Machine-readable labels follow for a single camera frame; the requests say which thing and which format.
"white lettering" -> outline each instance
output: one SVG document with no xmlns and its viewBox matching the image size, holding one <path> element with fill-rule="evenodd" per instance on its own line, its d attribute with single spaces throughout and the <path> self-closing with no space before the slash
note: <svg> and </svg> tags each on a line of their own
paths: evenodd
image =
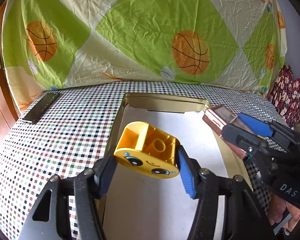
<svg viewBox="0 0 300 240">
<path fill-rule="evenodd" d="M 292 187 L 286 191 L 286 193 L 290 194 Z"/>
<path fill-rule="evenodd" d="M 280 188 L 280 190 L 285 190 L 287 188 L 287 184 L 283 184 Z"/>
</svg>

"blue gripper pad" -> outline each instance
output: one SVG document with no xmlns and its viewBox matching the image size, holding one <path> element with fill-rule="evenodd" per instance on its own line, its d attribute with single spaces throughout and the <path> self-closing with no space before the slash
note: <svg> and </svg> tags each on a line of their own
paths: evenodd
<svg viewBox="0 0 300 240">
<path fill-rule="evenodd" d="M 243 113 L 238 114 L 237 117 L 244 122 L 245 125 L 247 125 L 256 135 L 260 135 L 262 137 L 272 136 L 273 130 L 266 123 Z"/>
<path fill-rule="evenodd" d="M 178 146 L 176 152 L 178 153 L 177 166 L 179 168 L 183 186 L 186 193 L 194 199 L 196 198 L 198 171 L 195 169 L 194 163 L 188 157 L 186 151 L 182 146 Z"/>
</svg>

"checkered tablecloth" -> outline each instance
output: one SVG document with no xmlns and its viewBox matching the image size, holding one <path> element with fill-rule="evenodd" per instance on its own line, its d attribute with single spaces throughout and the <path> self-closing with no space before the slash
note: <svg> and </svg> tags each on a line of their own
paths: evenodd
<svg viewBox="0 0 300 240">
<path fill-rule="evenodd" d="M 205 98 L 231 111 L 261 120 L 284 121 L 267 100 L 252 94 L 211 86 L 164 82 L 114 82 L 60 90 L 61 97 L 35 125 L 20 119 L 0 151 L 0 228 L 9 239 L 18 239 L 22 225 L 47 180 L 54 174 L 73 177 L 92 167 L 104 154 L 107 139 L 123 95 L 149 92 Z M 32 103 L 40 100 L 42 95 Z M 268 208 L 271 195 L 255 179 L 258 171 L 246 163 L 255 194 Z M 74 199 L 69 199 L 73 238 L 78 238 Z"/>
</svg>

